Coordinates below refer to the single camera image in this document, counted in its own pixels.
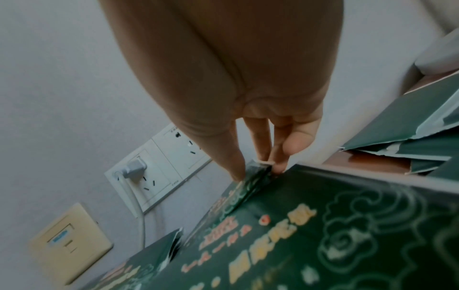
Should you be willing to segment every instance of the white power cord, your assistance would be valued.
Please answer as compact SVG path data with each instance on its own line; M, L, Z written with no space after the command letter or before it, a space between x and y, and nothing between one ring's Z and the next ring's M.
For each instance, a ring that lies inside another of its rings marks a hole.
M137 215L140 251L145 248L145 218L143 215L142 207L140 206L137 197L135 197L134 191L132 191L132 188L126 181L126 178L132 178L141 175L145 172L146 169L147 164L141 158L137 158L136 160L129 162L120 171L116 171L114 173L115 178L118 179L120 185L131 200L132 206L134 207L135 213Z

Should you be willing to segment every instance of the hand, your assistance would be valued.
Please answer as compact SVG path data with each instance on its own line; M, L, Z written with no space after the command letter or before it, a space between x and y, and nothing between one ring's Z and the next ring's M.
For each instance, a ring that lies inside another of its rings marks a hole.
M132 70L234 180L235 120L274 173L308 147L336 59L342 0L100 0ZM274 144L268 120L274 124Z

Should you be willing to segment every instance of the wall plate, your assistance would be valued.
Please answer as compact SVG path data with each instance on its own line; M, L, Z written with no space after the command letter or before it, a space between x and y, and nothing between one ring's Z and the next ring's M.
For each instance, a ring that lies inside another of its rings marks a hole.
M187 179L211 159L174 124L169 124L153 137L153 141L182 179Z
M143 177L134 181L131 179L126 181L132 188L144 213L165 198L183 181L153 140L148 140L144 145L123 158L118 164L105 172L105 176L135 217L137 215L129 197L113 174L129 161L138 157L147 163L147 170Z
M75 204L30 241L46 274L60 285L73 282L113 244L81 204Z

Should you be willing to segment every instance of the white power socket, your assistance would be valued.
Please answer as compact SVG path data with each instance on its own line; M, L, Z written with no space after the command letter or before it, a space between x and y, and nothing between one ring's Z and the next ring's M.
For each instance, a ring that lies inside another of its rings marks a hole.
M210 162L210 157L174 124L156 134L153 141L183 179Z
M141 158L147 164L147 169L143 176L136 180L127 179L127 183L144 213L210 162L210 157L182 131L174 124L168 125L105 172L105 176L135 217L137 215L129 197L114 176L115 172L135 158Z

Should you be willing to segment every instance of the beige wall plate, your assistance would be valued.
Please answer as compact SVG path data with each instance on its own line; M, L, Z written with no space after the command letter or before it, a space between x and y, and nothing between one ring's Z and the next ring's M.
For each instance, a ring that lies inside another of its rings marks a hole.
M113 244L81 204L75 204L30 241L46 274L67 285L105 255Z

